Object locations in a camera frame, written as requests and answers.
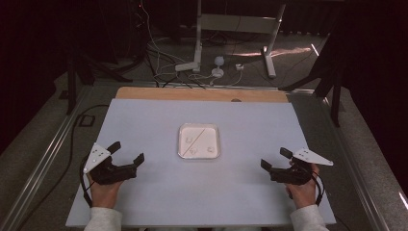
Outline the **white rectangular tray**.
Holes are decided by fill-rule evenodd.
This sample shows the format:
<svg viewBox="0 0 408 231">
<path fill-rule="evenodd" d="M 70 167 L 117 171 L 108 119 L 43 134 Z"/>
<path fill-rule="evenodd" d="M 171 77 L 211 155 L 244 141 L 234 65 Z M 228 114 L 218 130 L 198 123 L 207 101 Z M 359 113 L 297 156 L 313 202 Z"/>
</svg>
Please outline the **white rectangular tray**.
<svg viewBox="0 0 408 231">
<path fill-rule="evenodd" d="M 197 153 L 193 156 L 183 157 L 182 154 L 186 147 L 186 132 L 188 129 L 203 129 L 205 132 L 195 143 Z M 217 126 L 204 123 L 185 123 L 179 128 L 178 136 L 178 155 L 183 159 L 210 160 L 220 155 L 220 141 Z"/>
</svg>

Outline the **person's right hand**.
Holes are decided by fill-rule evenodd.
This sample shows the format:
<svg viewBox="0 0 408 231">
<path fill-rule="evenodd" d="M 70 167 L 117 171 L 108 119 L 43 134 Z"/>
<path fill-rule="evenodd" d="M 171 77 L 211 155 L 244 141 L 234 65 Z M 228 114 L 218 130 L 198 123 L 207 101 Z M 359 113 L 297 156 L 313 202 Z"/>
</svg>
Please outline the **person's right hand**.
<svg viewBox="0 0 408 231">
<path fill-rule="evenodd" d="M 317 183 L 314 178 L 319 174 L 319 168 L 316 164 L 311 164 L 312 177 L 303 185 L 286 184 L 286 191 L 292 197 L 296 209 L 316 204 Z"/>
</svg>

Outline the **white round device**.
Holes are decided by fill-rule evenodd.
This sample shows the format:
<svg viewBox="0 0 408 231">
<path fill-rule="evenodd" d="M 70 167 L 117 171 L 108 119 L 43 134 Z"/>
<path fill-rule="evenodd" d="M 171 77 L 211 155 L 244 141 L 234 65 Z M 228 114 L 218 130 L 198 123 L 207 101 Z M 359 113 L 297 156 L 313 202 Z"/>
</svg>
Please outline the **white round device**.
<svg viewBox="0 0 408 231">
<path fill-rule="evenodd" d="M 221 68 L 224 65 L 224 58 L 222 56 L 217 56 L 215 58 L 215 65 L 216 68 L 212 70 L 212 75 L 214 77 L 220 78 L 224 75 L 224 71 Z"/>
</svg>

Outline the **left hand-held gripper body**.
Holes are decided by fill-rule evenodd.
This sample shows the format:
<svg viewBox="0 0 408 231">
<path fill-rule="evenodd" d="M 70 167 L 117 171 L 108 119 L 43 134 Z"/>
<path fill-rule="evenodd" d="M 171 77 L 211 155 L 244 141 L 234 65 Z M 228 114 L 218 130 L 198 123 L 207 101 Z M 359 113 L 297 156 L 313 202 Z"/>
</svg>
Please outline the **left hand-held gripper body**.
<svg viewBox="0 0 408 231">
<path fill-rule="evenodd" d="M 83 166 L 83 172 L 89 173 L 91 178 L 99 185 L 111 185 L 130 178 L 137 177 L 137 167 L 129 164 L 115 166 L 112 155 L 107 148 L 95 143 Z"/>
</svg>

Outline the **white power strip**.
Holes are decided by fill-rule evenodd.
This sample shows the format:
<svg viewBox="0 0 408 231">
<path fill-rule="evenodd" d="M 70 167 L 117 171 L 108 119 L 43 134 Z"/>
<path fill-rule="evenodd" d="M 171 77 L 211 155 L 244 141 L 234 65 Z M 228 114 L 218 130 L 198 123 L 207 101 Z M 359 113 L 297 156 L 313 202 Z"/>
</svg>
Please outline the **white power strip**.
<svg viewBox="0 0 408 231">
<path fill-rule="evenodd" d="M 185 63 L 185 64 L 177 64 L 175 66 L 175 71 L 180 72 L 180 71 L 186 71 L 186 70 L 193 70 L 199 68 L 199 64 L 196 62 L 192 63 Z"/>
</svg>

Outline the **black tripod stand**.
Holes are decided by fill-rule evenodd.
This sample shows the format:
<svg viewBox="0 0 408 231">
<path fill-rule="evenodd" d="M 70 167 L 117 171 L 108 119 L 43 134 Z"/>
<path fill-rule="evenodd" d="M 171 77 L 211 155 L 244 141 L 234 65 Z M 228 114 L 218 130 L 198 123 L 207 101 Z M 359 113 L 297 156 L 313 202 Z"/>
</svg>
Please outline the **black tripod stand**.
<svg viewBox="0 0 408 231">
<path fill-rule="evenodd" d="M 87 73 L 86 80 L 92 78 L 92 73 L 89 66 L 95 67 L 97 70 L 101 71 L 104 74 L 107 74 L 109 77 L 112 77 L 114 80 L 123 83 L 131 83 L 131 79 L 124 78 L 123 76 L 117 74 L 113 70 L 108 69 L 106 66 L 95 61 L 90 56 L 88 56 L 83 51 L 72 48 L 67 53 L 67 100 L 68 106 L 66 113 L 71 115 L 77 104 L 77 77 L 82 78 Z"/>
<path fill-rule="evenodd" d="M 318 98 L 324 98 L 329 91 L 332 91 L 330 117 L 336 127 L 340 126 L 339 109 L 344 70 L 344 51 L 341 36 L 333 31 L 328 36 L 309 74 L 297 82 L 278 88 L 283 91 L 293 91 L 319 79 L 318 86 L 315 88 L 313 95 Z"/>
</svg>

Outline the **person's left hand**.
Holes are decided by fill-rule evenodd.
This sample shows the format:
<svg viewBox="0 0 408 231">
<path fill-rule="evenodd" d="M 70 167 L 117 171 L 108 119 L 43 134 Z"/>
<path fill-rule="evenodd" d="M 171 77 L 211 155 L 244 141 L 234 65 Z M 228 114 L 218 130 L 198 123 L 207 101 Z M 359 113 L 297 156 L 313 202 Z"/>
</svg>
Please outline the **person's left hand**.
<svg viewBox="0 0 408 231">
<path fill-rule="evenodd" d="M 93 207 L 113 209 L 122 183 L 115 182 L 111 185 L 99 185 L 89 174 L 87 177 L 90 183 L 91 205 Z"/>
</svg>

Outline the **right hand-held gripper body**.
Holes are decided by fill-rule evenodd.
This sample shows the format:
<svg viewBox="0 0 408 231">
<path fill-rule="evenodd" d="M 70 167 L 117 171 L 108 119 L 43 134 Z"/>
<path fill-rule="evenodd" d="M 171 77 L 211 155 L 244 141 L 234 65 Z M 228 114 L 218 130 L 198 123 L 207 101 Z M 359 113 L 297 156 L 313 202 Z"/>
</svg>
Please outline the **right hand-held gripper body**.
<svg viewBox="0 0 408 231">
<path fill-rule="evenodd" d="M 270 180 L 278 183 L 303 185 L 312 177 L 311 164 L 333 166 L 334 163 L 314 151 L 301 148 L 293 152 L 290 159 L 293 163 L 289 168 L 272 167 L 269 172 Z"/>
</svg>

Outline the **metal floor rail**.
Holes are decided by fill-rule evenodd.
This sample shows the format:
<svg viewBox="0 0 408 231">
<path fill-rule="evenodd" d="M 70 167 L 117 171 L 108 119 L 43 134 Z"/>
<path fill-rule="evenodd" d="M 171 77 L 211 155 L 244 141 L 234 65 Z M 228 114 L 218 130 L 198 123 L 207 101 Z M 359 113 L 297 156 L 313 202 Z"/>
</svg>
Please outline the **metal floor rail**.
<svg viewBox="0 0 408 231">
<path fill-rule="evenodd" d="M 334 129 L 341 158 L 374 231 L 391 231 L 388 193 L 398 192 L 395 178 L 370 128 L 353 102 L 341 101 L 340 126 Z"/>
<path fill-rule="evenodd" d="M 0 231 L 17 229 L 58 155 L 78 111 L 65 106 L 48 100 L 0 156 Z"/>
</svg>

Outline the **white metal desk frame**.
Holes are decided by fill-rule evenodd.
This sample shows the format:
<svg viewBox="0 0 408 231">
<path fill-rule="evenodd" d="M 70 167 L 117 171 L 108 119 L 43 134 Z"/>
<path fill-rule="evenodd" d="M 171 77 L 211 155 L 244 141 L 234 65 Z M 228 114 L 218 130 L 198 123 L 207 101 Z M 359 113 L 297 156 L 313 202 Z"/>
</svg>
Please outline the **white metal desk frame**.
<svg viewBox="0 0 408 231">
<path fill-rule="evenodd" d="M 279 32 L 282 17 L 286 5 L 281 3 L 275 17 L 257 17 L 246 15 L 230 15 L 230 14 L 213 14 L 202 12 L 202 0 L 197 0 L 197 15 L 196 15 L 196 43 L 194 50 L 193 63 L 195 67 L 192 69 L 194 73 L 200 72 L 202 42 L 201 32 L 203 30 L 213 30 L 221 32 L 243 32 L 256 34 L 269 34 L 270 40 L 267 46 L 261 50 L 261 55 L 264 57 L 265 65 L 269 78 L 276 77 L 276 71 L 271 57 L 273 45 Z"/>
</svg>

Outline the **black square floor socket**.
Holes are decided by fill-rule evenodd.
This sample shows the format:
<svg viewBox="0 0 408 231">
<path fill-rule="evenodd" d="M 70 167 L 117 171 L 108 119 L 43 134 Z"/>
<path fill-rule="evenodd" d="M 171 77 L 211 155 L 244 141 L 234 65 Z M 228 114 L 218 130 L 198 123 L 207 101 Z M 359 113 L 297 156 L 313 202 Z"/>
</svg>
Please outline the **black square floor socket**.
<svg viewBox="0 0 408 231">
<path fill-rule="evenodd" d="M 81 115 L 79 127 L 92 127 L 95 121 L 94 115 Z"/>
</svg>

